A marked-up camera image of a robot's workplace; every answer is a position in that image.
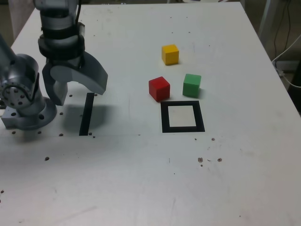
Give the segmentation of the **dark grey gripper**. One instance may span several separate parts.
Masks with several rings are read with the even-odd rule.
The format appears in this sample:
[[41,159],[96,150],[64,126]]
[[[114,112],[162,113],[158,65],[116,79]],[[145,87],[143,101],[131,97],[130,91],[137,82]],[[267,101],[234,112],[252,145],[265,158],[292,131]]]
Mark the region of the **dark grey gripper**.
[[91,92],[103,95],[106,91],[108,74],[102,65],[89,53],[83,53],[83,60],[77,57],[69,60],[48,59],[42,70],[46,92],[55,105],[63,106],[71,81],[84,85]]

